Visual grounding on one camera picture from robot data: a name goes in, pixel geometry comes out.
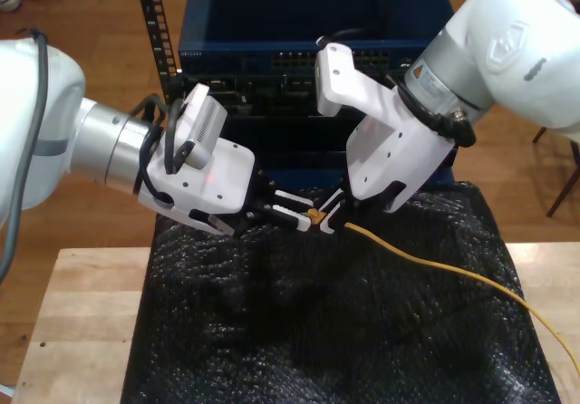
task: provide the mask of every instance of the shoe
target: shoe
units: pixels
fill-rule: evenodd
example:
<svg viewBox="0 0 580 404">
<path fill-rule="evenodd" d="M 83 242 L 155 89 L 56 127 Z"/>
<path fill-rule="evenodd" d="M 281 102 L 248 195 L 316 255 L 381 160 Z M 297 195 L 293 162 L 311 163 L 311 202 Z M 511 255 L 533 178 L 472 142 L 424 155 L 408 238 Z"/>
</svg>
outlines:
<svg viewBox="0 0 580 404">
<path fill-rule="evenodd" d="M 0 0 L 0 12 L 13 12 L 20 6 L 20 0 Z"/>
</svg>

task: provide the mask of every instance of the yellow cable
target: yellow cable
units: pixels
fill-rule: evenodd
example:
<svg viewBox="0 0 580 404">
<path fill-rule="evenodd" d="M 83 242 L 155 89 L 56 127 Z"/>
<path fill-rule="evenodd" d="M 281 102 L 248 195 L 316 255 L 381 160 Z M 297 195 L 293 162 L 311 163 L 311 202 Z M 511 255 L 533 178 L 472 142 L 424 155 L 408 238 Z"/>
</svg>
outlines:
<svg viewBox="0 0 580 404">
<path fill-rule="evenodd" d="M 540 315 L 536 309 L 534 309 L 532 306 L 530 306 L 526 302 L 526 300 L 524 300 L 522 297 L 520 297 L 516 293 L 513 293 L 512 291 L 510 291 L 505 286 L 502 286 L 501 284 L 498 284 L 498 283 L 494 282 L 493 280 L 490 280 L 487 277 L 484 277 L 483 275 L 479 275 L 476 273 L 472 273 L 471 271 L 463 270 L 461 268 L 458 268 L 457 266 L 440 264 L 439 262 L 427 261 L 425 259 L 419 259 L 419 257 L 409 255 L 408 253 L 405 253 L 402 250 L 399 250 L 397 247 L 390 245 L 385 240 L 379 238 L 373 232 L 370 232 L 370 231 L 368 231 L 360 226 L 354 225 L 353 223 L 346 223 L 344 225 L 344 227 L 347 227 L 351 230 L 354 230 L 355 232 L 358 232 L 361 235 L 364 235 L 364 236 L 371 238 L 371 240 L 374 241 L 375 243 L 382 245 L 387 250 L 395 253 L 396 255 L 398 255 L 400 257 L 408 259 L 408 260 L 414 262 L 415 264 L 432 266 L 434 268 L 439 268 L 441 270 L 451 271 L 452 273 L 466 275 L 467 277 L 471 277 L 472 279 L 479 280 L 480 282 L 483 282 L 484 284 L 488 284 L 490 286 L 493 286 L 494 288 L 498 289 L 499 291 L 501 291 L 505 295 L 513 298 L 518 303 L 520 303 L 522 306 L 524 306 L 526 309 L 528 309 L 530 312 L 532 312 L 534 314 L 534 316 L 536 316 L 536 318 L 541 323 L 543 323 L 546 326 L 546 328 L 554 335 L 554 337 L 558 340 L 558 342 L 560 342 L 560 344 L 564 347 L 564 350 L 565 350 L 565 352 L 568 353 L 568 356 L 570 356 L 570 359 L 572 359 L 572 362 L 574 363 L 574 367 L 576 368 L 576 372 L 578 373 L 578 376 L 580 376 L 580 365 L 578 365 L 578 360 L 576 359 L 575 355 L 572 353 L 572 350 L 570 350 L 568 348 L 568 345 L 566 344 L 564 339 L 561 338 L 560 335 L 558 335 L 558 333 L 548 323 L 548 321 L 546 321 L 544 319 L 544 317 L 542 317 L 542 315 Z"/>
</svg>

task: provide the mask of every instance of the chair leg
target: chair leg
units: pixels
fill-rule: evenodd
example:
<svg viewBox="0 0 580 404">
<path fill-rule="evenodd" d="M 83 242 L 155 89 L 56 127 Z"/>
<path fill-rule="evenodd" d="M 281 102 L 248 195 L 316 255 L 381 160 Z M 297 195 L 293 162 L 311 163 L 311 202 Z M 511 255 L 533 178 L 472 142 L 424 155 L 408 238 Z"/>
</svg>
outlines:
<svg viewBox="0 0 580 404">
<path fill-rule="evenodd" d="M 554 202 L 554 205 L 552 205 L 550 210 L 547 212 L 547 216 L 552 216 L 556 212 L 556 210 L 558 209 L 560 204 L 564 201 L 564 199 L 566 198 L 572 187 L 575 185 L 575 183 L 578 181 L 578 179 L 580 179 L 580 167 L 576 167 L 574 173 L 572 174 L 572 177 L 568 179 L 568 181 L 566 182 L 565 187 L 558 196 L 558 198 L 556 199 L 556 202 Z"/>
<path fill-rule="evenodd" d="M 544 132 L 547 131 L 547 128 L 542 128 L 534 137 L 534 140 L 532 141 L 532 143 L 537 143 L 537 141 L 540 139 L 541 136 L 544 135 Z"/>
</svg>

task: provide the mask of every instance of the black metal rack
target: black metal rack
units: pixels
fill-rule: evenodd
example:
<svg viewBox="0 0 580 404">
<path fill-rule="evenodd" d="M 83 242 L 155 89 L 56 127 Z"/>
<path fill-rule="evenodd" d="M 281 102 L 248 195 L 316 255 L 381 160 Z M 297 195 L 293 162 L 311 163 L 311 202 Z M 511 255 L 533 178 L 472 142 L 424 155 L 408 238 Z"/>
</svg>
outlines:
<svg viewBox="0 0 580 404">
<path fill-rule="evenodd" d="M 171 103 L 174 98 L 181 94 L 181 79 L 171 45 L 163 1 L 140 0 L 140 3 L 163 96 L 166 103 Z"/>
</svg>

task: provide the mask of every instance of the silver metal joint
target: silver metal joint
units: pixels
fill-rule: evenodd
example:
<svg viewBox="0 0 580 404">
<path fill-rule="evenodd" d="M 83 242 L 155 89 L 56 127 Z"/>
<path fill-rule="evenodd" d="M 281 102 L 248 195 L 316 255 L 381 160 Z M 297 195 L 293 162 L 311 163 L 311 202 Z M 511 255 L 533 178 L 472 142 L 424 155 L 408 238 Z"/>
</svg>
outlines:
<svg viewBox="0 0 580 404">
<path fill-rule="evenodd" d="M 95 104 L 76 136 L 71 172 L 132 194 L 139 174 L 139 151 L 148 130 L 142 120 Z"/>
</svg>

